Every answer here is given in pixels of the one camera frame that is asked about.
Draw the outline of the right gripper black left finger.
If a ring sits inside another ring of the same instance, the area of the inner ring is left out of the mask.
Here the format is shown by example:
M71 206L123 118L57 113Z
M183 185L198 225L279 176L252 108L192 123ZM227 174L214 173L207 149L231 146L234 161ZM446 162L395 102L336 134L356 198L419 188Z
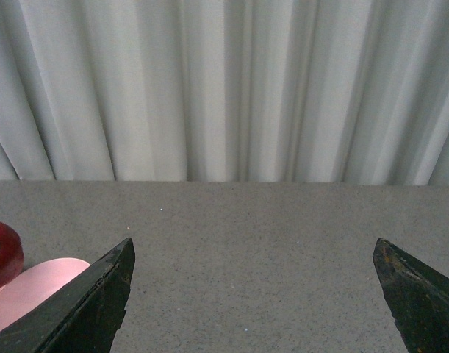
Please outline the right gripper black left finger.
M126 315L134 264L126 238L0 331L0 352L109 352Z

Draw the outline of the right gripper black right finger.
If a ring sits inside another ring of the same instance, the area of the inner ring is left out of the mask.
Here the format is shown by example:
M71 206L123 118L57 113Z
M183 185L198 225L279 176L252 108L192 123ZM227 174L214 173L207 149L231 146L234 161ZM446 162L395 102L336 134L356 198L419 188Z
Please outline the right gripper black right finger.
M449 352L449 278L383 238L373 264L408 352Z

